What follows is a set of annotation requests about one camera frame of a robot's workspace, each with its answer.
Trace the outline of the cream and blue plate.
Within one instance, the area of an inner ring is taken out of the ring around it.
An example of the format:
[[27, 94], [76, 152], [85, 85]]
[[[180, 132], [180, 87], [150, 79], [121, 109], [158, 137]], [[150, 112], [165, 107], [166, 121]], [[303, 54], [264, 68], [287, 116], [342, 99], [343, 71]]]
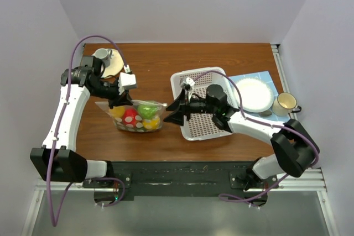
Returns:
[[103, 61], [103, 65], [101, 67], [102, 78], [108, 78], [111, 76], [116, 76], [123, 69], [123, 60], [120, 53], [116, 49], [112, 49], [113, 53], [111, 59], [109, 61]]

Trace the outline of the yellow fake lemon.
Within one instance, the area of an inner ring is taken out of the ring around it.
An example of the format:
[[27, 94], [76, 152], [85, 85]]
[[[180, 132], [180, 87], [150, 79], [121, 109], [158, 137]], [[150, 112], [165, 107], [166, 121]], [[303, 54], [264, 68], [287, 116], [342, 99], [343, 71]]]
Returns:
[[143, 128], [146, 130], [156, 130], [160, 127], [160, 117], [154, 116], [151, 119], [142, 120]]

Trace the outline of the yellow fake fruit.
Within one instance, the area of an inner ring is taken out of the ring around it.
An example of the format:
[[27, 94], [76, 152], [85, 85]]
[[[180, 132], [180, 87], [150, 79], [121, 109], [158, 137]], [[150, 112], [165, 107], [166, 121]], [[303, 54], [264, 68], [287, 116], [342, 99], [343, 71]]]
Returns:
[[126, 109], [125, 106], [115, 106], [108, 111], [113, 118], [121, 118], [125, 114]]

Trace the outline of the white paper plate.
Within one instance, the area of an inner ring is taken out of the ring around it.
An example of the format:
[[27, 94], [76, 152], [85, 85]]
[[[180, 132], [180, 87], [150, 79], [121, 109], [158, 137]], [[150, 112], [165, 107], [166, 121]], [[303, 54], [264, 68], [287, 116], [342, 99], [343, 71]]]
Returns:
[[264, 112], [273, 104], [274, 93], [270, 86], [258, 78], [242, 78], [236, 82], [234, 95], [238, 106], [241, 106], [240, 92], [242, 98], [242, 108], [244, 111], [251, 113]]

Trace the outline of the cream enamel mug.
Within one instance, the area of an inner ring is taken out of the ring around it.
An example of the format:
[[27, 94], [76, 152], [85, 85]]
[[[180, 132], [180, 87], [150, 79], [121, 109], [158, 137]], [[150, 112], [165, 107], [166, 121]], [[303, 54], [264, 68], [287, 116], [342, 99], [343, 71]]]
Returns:
[[279, 94], [273, 102], [272, 111], [275, 115], [285, 117], [291, 113], [299, 113], [302, 107], [298, 105], [296, 98], [287, 92]]

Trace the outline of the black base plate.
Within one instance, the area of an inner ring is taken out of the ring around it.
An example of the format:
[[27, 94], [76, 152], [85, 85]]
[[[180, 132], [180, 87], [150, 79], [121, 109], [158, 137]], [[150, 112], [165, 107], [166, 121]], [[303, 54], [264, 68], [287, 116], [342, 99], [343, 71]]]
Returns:
[[246, 180], [249, 161], [115, 161], [109, 177], [124, 182], [124, 200], [136, 196], [216, 197], [221, 193], [238, 197], [255, 194], [244, 189], [269, 188], [277, 181], [272, 175], [251, 183]]

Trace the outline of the white plastic basket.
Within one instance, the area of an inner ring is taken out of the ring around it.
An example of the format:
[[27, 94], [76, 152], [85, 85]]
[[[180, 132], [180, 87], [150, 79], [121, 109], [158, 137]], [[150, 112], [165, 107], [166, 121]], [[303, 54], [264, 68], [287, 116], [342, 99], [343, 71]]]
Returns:
[[240, 114], [225, 71], [206, 67], [175, 73], [170, 78], [174, 101], [166, 108], [165, 123], [181, 126], [188, 141], [231, 135], [227, 122]]

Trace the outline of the grey ceramic cup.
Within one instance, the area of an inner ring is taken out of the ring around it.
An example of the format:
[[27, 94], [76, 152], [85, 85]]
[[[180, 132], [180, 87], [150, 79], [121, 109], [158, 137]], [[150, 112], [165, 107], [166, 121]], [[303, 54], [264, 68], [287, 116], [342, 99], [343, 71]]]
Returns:
[[100, 60], [109, 61], [111, 59], [112, 53], [112, 49], [100, 48], [95, 51], [94, 56]]

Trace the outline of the polka dot zip bag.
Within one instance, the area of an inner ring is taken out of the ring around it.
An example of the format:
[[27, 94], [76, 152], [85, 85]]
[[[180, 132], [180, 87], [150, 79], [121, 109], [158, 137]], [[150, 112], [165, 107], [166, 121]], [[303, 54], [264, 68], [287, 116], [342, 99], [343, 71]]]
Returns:
[[[166, 107], [168, 106], [167, 103], [160, 103], [160, 102], [156, 102], [156, 101], [143, 101], [143, 100], [133, 100], [133, 105], [132, 106], [125, 106], [125, 109], [129, 109], [129, 108], [134, 108], [138, 111], [138, 106], [141, 104], [147, 104], [147, 105], [151, 105], [151, 106], [156, 106], [158, 108], [156, 115], [155, 116], [159, 116], [160, 117], [160, 127], [159, 129], [162, 127], [163, 122], [162, 122], [162, 114], [164, 113], [164, 111], [166, 110]], [[95, 102], [95, 104], [102, 110], [104, 111], [106, 114], [108, 114], [110, 116], [110, 118], [113, 121], [113, 124], [115, 125], [115, 127], [118, 130], [124, 130], [124, 131], [129, 131], [129, 132], [135, 132], [135, 133], [149, 133], [149, 132], [154, 132], [157, 131], [159, 129], [156, 130], [146, 130], [143, 128], [143, 124], [142, 124], [142, 120], [143, 118], [139, 115], [136, 116], [136, 119], [138, 120], [138, 123], [136, 125], [136, 127], [134, 128], [130, 128], [127, 127], [126, 125], [124, 125], [122, 123], [122, 119], [121, 118], [113, 118], [110, 114], [109, 114], [109, 106], [107, 102]]]

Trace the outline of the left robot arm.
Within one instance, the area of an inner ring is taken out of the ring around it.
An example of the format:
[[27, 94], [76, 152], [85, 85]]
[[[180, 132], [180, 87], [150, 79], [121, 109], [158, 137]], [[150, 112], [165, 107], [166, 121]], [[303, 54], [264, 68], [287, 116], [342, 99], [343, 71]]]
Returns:
[[136, 76], [129, 66], [113, 83], [102, 80], [102, 67], [101, 59], [83, 56], [78, 67], [61, 75], [60, 101], [53, 124], [41, 147], [30, 153], [30, 160], [44, 181], [95, 179], [101, 187], [114, 183], [109, 162], [87, 160], [76, 152], [77, 132], [90, 96], [107, 99], [110, 108], [131, 105], [129, 90], [137, 88]]

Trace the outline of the red fake apple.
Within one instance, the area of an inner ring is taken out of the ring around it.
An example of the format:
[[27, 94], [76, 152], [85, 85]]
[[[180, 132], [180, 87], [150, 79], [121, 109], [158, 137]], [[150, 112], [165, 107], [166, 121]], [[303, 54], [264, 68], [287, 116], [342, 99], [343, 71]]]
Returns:
[[134, 108], [126, 109], [124, 115], [121, 117], [122, 123], [130, 128], [136, 127], [138, 123], [138, 120], [136, 119], [137, 115], [138, 112], [136, 109]]

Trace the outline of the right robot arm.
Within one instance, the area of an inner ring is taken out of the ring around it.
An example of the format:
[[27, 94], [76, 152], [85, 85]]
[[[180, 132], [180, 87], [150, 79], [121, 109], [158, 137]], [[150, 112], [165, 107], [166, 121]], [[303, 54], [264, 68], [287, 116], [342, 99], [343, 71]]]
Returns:
[[271, 145], [274, 154], [257, 159], [247, 170], [247, 183], [254, 188], [260, 187], [270, 176], [281, 173], [300, 177], [319, 160], [318, 146], [299, 121], [271, 123], [247, 116], [228, 103], [220, 85], [209, 85], [204, 98], [193, 97], [183, 88], [166, 110], [169, 112], [164, 118], [166, 123], [183, 126], [192, 114], [210, 114], [218, 129], [248, 135]]

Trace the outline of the green fake custard apple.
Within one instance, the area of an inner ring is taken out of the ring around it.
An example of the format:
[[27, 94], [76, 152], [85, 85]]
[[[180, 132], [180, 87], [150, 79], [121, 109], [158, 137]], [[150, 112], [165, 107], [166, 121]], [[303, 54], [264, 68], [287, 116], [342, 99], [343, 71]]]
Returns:
[[156, 115], [158, 108], [147, 104], [138, 106], [138, 113], [143, 119], [151, 119]]

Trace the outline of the aluminium frame rail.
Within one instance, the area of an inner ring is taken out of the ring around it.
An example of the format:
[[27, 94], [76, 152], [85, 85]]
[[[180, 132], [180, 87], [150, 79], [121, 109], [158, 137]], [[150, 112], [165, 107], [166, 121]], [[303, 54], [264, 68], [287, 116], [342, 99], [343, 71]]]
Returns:
[[[279, 78], [284, 92], [290, 92], [285, 72], [283, 69], [282, 60], [279, 52], [279, 44], [271, 44], [272, 53], [275, 64], [277, 66]], [[337, 227], [334, 213], [331, 209], [330, 201], [327, 194], [327, 186], [320, 168], [310, 169], [305, 171], [302, 177], [296, 179], [294, 177], [287, 177], [280, 184], [281, 191], [312, 191], [316, 192], [319, 200], [321, 213], [323, 214], [326, 227], [329, 235], [340, 235]]]

